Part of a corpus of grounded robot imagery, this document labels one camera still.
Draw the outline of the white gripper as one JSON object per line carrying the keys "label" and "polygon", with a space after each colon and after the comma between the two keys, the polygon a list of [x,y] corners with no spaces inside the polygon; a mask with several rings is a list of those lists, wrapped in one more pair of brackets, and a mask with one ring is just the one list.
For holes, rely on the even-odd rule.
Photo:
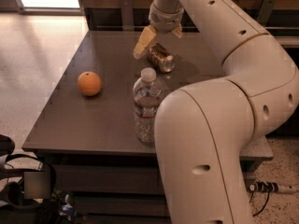
{"label": "white gripper", "polygon": [[172,32],[177,38],[183,37],[181,19],[184,13],[184,9],[180,8],[175,13],[167,13],[161,11],[154,4],[149,8],[149,23],[146,26],[134,48],[134,57],[141,59],[148,51],[157,43],[157,32],[170,33]]}

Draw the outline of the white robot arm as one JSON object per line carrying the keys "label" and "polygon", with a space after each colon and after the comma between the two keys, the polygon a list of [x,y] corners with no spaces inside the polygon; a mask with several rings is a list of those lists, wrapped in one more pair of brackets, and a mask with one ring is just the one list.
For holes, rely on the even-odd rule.
{"label": "white robot arm", "polygon": [[261,24],[232,0],[153,0],[136,58],[188,14],[224,77],[164,98],[155,149],[172,224],[254,224],[239,163],[243,146],[274,131],[299,101],[299,71]]}

